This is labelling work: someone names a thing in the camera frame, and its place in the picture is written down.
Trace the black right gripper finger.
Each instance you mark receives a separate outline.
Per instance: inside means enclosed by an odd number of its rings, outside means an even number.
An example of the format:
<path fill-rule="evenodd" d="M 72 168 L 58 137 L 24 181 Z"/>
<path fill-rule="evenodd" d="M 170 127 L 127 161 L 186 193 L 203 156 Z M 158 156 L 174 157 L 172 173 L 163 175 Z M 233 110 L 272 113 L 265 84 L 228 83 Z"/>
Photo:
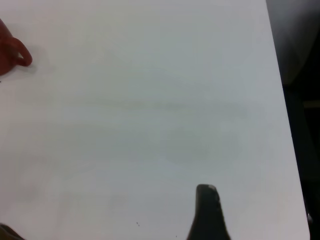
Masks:
<path fill-rule="evenodd" d="M 211 184 L 196 187 L 195 215 L 188 240 L 230 240 L 219 193 Z"/>

